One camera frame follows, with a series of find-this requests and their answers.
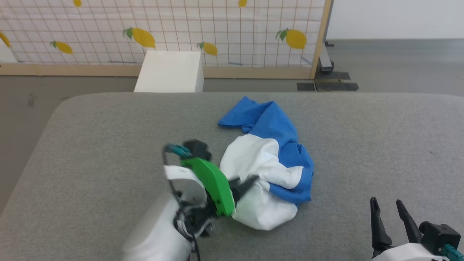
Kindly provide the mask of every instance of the grid pattern fabric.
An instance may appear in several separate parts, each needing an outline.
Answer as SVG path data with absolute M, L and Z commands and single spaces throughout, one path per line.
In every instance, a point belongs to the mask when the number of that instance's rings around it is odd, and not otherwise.
M 201 51 L 205 66 L 311 67 L 325 0 L 0 0 L 19 62 L 138 64 Z

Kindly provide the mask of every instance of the black cable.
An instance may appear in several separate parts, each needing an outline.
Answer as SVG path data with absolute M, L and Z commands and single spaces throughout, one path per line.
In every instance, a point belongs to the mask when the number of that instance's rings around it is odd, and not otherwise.
M 161 154 L 161 157 L 163 159 L 163 164 L 164 166 L 168 166 L 168 157 L 166 155 L 166 152 L 168 151 L 169 149 L 169 145 L 166 145 L 164 148 L 163 148 L 163 152 Z M 174 183 L 172 182 L 172 180 L 168 179 L 168 182 L 169 182 L 169 186 L 171 188 L 171 192 L 173 193 L 173 196 L 174 198 L 176 199 L 177 203 L 179 204 L 179 211 L 181 213 L 184 214 L 184 217 L 187 216 L 185 211 L 184 211 L 184 206 L 181 204 L 180 202 L 180 198 L 179 198 L 179 195 L 177 195 L 176 193 L 176 190 L 174 188 Z M 200 258 L 200 249 L 198 248 L 198 243 L 197 243 L 197 239 L 195 238 L 195 234 L 194 233 L 191 233 L 190 231 L 187 231 L 188 233 L 190 233 L 192 235 L 192 238 L 193 238 L 193 244 L 194 244 L 194 249 L 195 249 L 195 252 L 197 253 L 197 260 L 198 261 L 201 261 L 201 258 Z

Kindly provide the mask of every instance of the gray felt surface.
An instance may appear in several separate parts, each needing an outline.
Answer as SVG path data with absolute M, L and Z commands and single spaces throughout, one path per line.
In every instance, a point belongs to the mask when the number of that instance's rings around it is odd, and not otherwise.
M 243 93 L 92 94 L 50 119 L 0 217 L 0 260 L 113 261 L 149 205 L 168 191 L 160 150 L 197 138 L 219 163 L 238 130 L 217 121 Z M 407 237 L 395 200 L 417 223 L 464 234 L 464 100 L 362 93 L 247 93 L 275 100 L 316 169 L 313 201 L 273 231 L 218 220 L 203 261 L 369 260 L 369 198 L 394 244 Z

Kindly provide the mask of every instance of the floor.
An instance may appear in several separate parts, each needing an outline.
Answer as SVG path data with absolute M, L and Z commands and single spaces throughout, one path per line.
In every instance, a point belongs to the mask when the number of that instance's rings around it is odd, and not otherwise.
M 333 42 L 359 91 L 464 96 L 464 42 Z M 204 91 L 297 91 L 308 80 L 205 79 Z M 0 214 L 55 108 L 73 96 L 133 91 L 136 78 L 0 76 Z

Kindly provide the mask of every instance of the white wall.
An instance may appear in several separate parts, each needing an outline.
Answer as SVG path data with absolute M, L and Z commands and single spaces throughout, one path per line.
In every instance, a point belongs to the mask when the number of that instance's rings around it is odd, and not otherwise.
M 464 39 L 464 0 L 333 0 L 327 39 Z

